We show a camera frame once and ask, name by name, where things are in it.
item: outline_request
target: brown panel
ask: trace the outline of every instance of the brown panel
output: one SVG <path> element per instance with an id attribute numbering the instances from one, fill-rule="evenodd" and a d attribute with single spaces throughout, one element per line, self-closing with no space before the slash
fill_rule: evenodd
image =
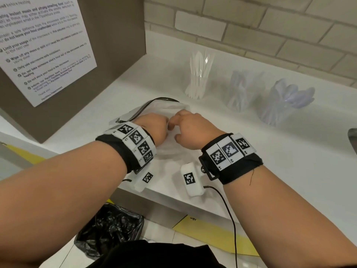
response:
<path id="1" fill-rule="evenodd" d="M 40 143 L 146 53 L 143 0 L 78 0 L 97 68 L 33 107 L 0 69 L 0 108 Z"/>

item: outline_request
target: person's right hand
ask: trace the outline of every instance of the person's right hand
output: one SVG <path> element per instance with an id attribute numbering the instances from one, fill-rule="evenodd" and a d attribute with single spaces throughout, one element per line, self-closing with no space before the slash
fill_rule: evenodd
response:
<path id="1" fill-rule="evenodd" d="M 225 134 L 200 114 L 193 114 L 187 110 L 176 113 L 168 122 L 168 130 L 179 126 L 181 134 L 175 135 L 175 140 L 187 149 L 202 149 L 210 141 Z"/>

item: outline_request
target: paper sign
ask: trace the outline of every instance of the paper sign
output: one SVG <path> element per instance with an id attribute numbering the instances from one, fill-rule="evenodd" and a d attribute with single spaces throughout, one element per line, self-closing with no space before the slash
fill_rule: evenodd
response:
<path id="1" fill-rule="evenodd" d="M 77 0 L 0 0 L 0 67 L 33 106 L 96 66 Z"/>

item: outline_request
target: black trash bag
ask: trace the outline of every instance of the black trash bag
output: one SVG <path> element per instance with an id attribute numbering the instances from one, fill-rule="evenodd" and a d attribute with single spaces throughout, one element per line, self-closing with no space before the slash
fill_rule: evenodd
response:
<path id="1" fill-rule="evenodd" d="M 74 244 L 97 260 L 120 243 L 138 240 L 143 227 L 143 216 L 106 203 L 77 234 Z"/>

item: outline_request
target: tile wall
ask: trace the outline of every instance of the tile wall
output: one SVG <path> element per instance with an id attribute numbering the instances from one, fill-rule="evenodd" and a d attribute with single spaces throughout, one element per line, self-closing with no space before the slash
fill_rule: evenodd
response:
<path id="1" fill-rule="evenodd" d="M 145 28 L 357 88 L 357 0 L 145 0 Z"/>

